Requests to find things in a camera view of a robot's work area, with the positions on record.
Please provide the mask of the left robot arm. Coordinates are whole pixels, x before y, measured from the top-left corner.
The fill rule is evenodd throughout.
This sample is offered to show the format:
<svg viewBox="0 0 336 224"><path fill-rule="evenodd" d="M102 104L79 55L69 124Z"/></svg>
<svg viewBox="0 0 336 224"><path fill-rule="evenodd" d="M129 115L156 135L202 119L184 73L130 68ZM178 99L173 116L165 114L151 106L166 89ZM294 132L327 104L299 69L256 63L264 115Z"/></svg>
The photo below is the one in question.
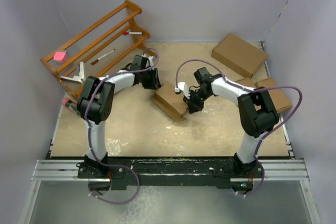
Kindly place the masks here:
<svg viewBox="0 0 336 224"><path fill-rule="evenodd" d="M86 79L77 110L86 123L89 144L83 163L96 178L102 178L108 172L105 125L112 111L114 95L137 84L148 90L160 88L157 63L155 56L135 55L131 63L115 74Z"/></svg>

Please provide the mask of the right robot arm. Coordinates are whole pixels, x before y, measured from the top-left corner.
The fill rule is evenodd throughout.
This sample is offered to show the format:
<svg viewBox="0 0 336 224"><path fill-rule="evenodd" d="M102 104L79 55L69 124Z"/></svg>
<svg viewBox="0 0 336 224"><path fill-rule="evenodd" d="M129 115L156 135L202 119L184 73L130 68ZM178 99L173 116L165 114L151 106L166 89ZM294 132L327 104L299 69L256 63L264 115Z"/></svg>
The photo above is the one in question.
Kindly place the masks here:
<svg viewBox="0 0 336 224"><path fill-rule="evenodd" d="M221 74L212 75L205 67L196 70L194 77L198 83L194 90L185 82L178 82L174 88L175 93L183 94L190 114L202 111L211 96L223 97L238 106L244 137L233 170L238 177L246 177L252 171L251 163L256 161L262 137L279 122L269 92L232 82Z"/></svg>

